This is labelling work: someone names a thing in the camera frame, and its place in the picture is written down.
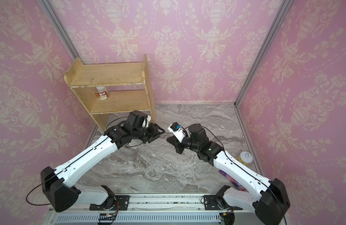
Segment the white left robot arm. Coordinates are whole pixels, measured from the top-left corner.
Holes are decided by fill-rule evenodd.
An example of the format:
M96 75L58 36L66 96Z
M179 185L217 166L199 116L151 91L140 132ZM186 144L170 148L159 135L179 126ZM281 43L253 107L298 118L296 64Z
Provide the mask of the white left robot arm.
M125 121L106 129L102 136L74 158L41 171L42 192L56 212L63 212L74 205L90 204L99 209L111 210L117 200L106 185L90 187L77 185L77 181L106 156L127 146L132 140L151 143L165 130L151 121L141 111L132 111Z

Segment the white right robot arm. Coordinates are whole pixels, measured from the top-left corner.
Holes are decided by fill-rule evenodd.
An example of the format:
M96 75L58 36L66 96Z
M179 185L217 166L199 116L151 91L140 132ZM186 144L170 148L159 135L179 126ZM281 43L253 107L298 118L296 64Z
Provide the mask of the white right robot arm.
M265 225L287 224L286 213L291 204L281 180L270 180L243 165L224 149L221 142L209 140L201 124L192 124L184 129L174 122L168 130L173 135L167 141L178 154L185 149L195 152L200 160L224 171L246 189L239 191L222 187L216 198L223 209L239 207L254 213Z

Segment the wooden two-tier shelf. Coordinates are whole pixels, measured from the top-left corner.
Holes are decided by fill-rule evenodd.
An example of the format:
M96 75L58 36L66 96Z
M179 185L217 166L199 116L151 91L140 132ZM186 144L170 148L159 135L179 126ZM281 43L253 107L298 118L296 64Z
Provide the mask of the wooden two-tier shelf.
M83 64L76 58L64 75L65 83L75 94L96 125L105 131L110 114L148 111L156 121L156 107L149 75L147 55L141 62ZM99 100L97 86L106 86L109 97Z

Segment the small bottle red label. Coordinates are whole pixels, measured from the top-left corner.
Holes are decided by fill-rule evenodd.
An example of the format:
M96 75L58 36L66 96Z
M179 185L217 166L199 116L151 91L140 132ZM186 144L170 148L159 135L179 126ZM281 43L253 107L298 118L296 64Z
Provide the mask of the small bottle red label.
M106 100L109 97L109 91L106 86L97 86L95 94L99 100Z

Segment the white round jar yellow base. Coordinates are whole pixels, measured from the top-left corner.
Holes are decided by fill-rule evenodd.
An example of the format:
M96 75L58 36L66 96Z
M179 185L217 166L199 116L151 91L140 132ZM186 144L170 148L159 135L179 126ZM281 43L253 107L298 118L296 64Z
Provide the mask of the white round jar yellow base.
M243 151L239 154L237 160L243 165L248 166L253 162L253 157L249 152Z

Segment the purple candy bag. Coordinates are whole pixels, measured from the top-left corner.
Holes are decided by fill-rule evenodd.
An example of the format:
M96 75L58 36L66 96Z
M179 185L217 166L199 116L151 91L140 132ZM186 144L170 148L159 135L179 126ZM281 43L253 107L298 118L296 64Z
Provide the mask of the purple candy bag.
M229 174L227 174L223 170L219 170L219 173L222 174L225 178L227 178L238 190L247 191L238 181L236 181L233 177L231 177Z

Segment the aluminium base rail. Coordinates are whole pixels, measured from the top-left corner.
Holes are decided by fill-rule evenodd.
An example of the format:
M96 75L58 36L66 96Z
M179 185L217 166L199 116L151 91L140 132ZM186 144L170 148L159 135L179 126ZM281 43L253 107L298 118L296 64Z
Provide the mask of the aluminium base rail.
M255 213L221 208L214 194L122 194L109 211L89 204L49 209L44 225L260 225Z

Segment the aluminium corner wall profile left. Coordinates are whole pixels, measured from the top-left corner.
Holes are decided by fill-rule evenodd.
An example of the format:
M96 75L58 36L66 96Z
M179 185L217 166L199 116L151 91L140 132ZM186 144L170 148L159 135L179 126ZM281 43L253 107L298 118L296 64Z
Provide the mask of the aluminium corner wall profile left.
M38 2L42 7L43 11L45 12L47 18L52 23L52 26L54 27L55 31L61 38L70 56L75 60L77 57L79 57L79 54L72 40L70 39L67 30L64 28L61 20L59 19L58 14L56 13L53 7L53 4L48 0L38 0Z

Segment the aluminium corner wall profile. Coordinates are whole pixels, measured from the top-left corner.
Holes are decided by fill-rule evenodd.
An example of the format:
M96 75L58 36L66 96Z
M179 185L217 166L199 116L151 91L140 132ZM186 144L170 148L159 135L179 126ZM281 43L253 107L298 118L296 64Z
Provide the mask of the aluminium corner wall profile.
M67 30L64 28L61 20L59 19L58 14L56 13L53 7L53 4L48 0L38 0L38 2L42 7L43 11L45 12L47 18L52 23L52 26L54 27L55 31L61 38L70 56L75 60L77 57L79 57L79 54L72 40L70 39Z
M245 80L245 82L243 83L243 86L238 94L238 97L237 97L237 100L235 102L235 107L238 108L242 102L243 102L243 99L249 89L249 86L250 84L252 83L253 79L254 79L254 76L255 74L257 73L265 55L267 54L281 24L283 23L283 20L285 19L292 3L294 1L293 0L284 0L282 1L279 9L278 9L278 12L277 12L277 15L275 16L268 32L267 32L267 35L262 43L262 46L261 48L259 49L258 51L258 55L256 56L253 64L252 64L252 67L248 73L248 76Z

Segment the aluminium corner wall profile right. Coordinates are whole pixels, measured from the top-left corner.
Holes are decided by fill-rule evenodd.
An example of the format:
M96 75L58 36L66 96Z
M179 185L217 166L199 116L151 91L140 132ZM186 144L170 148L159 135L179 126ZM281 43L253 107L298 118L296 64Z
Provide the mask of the aluminium corner wall profile right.
M285 19L292 3L294 1L293 0L284 0L282 1L279 9L278 9L278 12L277 12L277 15L275 16L268 32L267 32L267 35L262 43L262 46L261 48L259 49L258 51L258 55L256 56L253 64L252 64L252 67L248 73L248 76L245 80L245 82L243 83L243 86L238 94L238 97L237 97L237 100L235 102L235 107L238 108L242 102L243 102L243 99L249 89L249 86L250 84L252 83L253 79L254 79L254 76L255 74L257 73L265 55L267 54L281 24L283 23L283 20Z

